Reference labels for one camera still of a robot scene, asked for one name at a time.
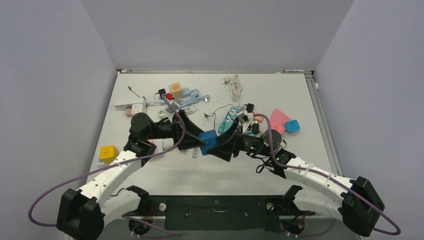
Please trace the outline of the white charger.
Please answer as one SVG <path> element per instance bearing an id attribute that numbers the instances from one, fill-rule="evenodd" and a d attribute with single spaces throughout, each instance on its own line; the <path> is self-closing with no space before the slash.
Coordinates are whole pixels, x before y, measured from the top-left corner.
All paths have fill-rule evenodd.
<path id="1" fill-rule="evenodd" d="M 197 159 L 198 158 L 199 150 L 200 150 L 199 147 L 196 147 L 196 148 L 193 149 L 193 151 L 192 151 L 192 158 L 193 159 Z"/>

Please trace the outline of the teal power strip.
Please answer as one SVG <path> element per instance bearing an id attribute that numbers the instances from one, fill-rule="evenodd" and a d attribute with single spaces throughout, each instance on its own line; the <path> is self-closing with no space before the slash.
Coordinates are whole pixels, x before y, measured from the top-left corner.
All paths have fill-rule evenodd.
<path id="1" fill-rule="evenodd" d="M 238 107 L 232 106 L 227 114 L 225 115 L 225 118 L 221 121 L 217 132 L 219 134 L 222 134 L 226 132 L 233 124 L 234 120 L 237 118 L 237 111 L 239 110 Z"/>

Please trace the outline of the blue white small adapter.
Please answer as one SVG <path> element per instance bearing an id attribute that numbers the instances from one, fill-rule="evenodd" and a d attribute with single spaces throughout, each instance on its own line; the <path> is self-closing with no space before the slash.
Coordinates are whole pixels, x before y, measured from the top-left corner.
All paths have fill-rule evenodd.
<path id="1" fill-rule="evenodd" d="M 214 129 L 201 132 L 198 138 L 204 142 L 204 145 L 200 147 L 203 156 L 208 155 L 209 149 L 218 145 L 218 136 Z"/>

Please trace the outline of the salmon pink usb charger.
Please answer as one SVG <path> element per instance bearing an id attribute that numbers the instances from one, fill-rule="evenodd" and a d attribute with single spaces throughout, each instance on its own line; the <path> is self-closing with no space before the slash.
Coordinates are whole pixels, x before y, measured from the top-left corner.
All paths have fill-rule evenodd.
<path id="1" fill-rule="evenodd" d="M 258 123 L 261 123 L 263 121 L 263 117 L 262 116 L 254 116 L 254 120 Z"/>

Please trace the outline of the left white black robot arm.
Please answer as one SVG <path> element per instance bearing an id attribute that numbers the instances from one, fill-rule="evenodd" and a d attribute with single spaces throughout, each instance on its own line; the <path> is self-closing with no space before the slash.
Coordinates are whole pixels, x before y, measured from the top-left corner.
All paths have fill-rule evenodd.
<path id="1" fill-rule="evenodd" d="M 128 142 L 118 157 L 96 177 L 77 190 L 68 189 L 61 197 L 56 228 L 75 240 L 96 240 L 104 227 L 133 211 L 148 211 L 148 193 L 131 186 L 119 196 L 112 193 L 133 173 L 154 157 L 157 148 L 151 141 L 173 139 L 179 150 L 204 146 L 199 139 L 203 130 L 188 119 L 184 110 L 172 120 L 154 122 L 146 113 L 135 114 L 130 121 Z"/>

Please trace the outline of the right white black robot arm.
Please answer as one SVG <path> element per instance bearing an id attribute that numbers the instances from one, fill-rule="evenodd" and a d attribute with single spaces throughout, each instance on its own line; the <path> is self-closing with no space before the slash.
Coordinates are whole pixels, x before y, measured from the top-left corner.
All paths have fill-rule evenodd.
<path id="1" fill-rule="evenodd" d="M 215 137 L 206 154 L 227 162 L 240 152 L 267 157 L 266 166 L 273 174 L 308 188 L 295 190 L 283 199 L 282 207 L 287 213 L 302 211 L 332 216 L 355 234 L 369 237 L 385 209 L 371 182 L 361 176 L 352 179 L 327 172 L 285 150 L 281 142 L 281 134 L 274 129 L 254 136 L 233 126 Z"/>

